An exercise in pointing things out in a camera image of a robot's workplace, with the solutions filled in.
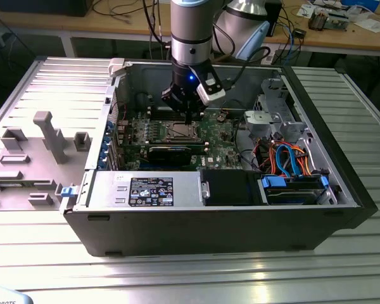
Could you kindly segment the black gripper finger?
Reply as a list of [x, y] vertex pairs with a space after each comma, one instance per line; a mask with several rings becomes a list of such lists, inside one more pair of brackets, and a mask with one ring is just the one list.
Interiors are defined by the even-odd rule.
[[188, 124], [193, 121], [201, 120], [202, 114], [206, 106], [197, 94], [190, 94], [188, 97]]
[[185, 124], [189, 124], [189, 104], [186, 92], [182, 87], [170, 86], [165, 89], [161, 92], [161, 100], [184, 117]]

